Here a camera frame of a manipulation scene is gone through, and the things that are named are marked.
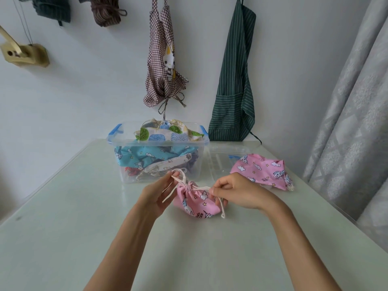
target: white table top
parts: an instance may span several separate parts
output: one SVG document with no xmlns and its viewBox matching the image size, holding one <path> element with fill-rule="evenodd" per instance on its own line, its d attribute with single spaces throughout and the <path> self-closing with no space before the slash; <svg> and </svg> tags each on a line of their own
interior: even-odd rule
<svg viewBox="0 0 388 291">
<path fill-rule="evenodd" d="M 255 152 L 274 158 L 263 147 Z M 274 192 L 343 290 L 388 290 L 388 254 L 289 174 L 296 190 Z M 212 185 L 206 160 L 197 183 Z M 0 226 L 0 289 L 82 290 L 143 186 L 123 185 L 112 147 L 92 142 Z M 271 224 L 259 211 L 230 205 L 225 220 L 199 220 L 170 206 L 151 231 L 133 290 L 293 287 Z"/>
</svg>

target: yellow wooden object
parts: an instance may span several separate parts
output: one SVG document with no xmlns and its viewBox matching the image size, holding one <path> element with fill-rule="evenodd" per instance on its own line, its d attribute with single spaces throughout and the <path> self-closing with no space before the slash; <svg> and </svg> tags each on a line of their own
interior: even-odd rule
<svg viewBox="0 0 388 291">
<path fill-rule="evenodd" d="M 1 26 L 0 34 L 7 40 L 0 45 L 6 61 L 17 66 L 38 65 L 46 67 L 50 64 L 45 47 L 39 44 L 19 45 Z"/>
</svg>

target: rolled brown striped fabric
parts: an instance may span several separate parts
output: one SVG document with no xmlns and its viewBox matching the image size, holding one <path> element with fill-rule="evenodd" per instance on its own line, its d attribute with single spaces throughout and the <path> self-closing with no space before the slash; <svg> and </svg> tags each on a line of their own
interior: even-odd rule
<svg viewBox="0 0 388 291">
<path fill-rule="evenodd" d="M 79 0 L 79 2 L 91 3 L 94 20 L 103 27 L 119 24 L 120 16 L 128 14 L 126 10 L 119 8 L 119 0 Z"/>
</svg>

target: person's left hand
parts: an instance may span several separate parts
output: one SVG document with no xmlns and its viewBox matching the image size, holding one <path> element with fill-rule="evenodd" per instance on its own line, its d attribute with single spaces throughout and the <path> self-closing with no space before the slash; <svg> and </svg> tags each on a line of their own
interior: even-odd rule
<svg viewBox="0 0 388 291">
<path fill-rule="evenodd" d="M 177 195 L 177 190 L 175 190 L 172 195 L 163 202 L 178 183 L 171 177 L 172 175 L 178 177 L 179 171 L 174 172 L 174 174 L 169 171 L 156 182 L 145 186 L 136 203 L 140 208 L 150 212 L 155 219 L 162 215 L 164 210 Z"/>
</svg>

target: forearm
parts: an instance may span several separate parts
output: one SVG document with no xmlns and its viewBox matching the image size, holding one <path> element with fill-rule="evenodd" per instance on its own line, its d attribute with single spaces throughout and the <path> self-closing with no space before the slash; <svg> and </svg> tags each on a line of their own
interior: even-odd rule
<svg viewBox="0 0 388 291">
<path fill-rule="evenodd" d="M 84 291 L 130 290 L 154 222 L 152 214 L 135 205 Z"/>
<path fill-rule="evenodd" d="M 291 210 L 283 202 L 267 212 L 296 291 L 340 291 Z"/>
</svg>

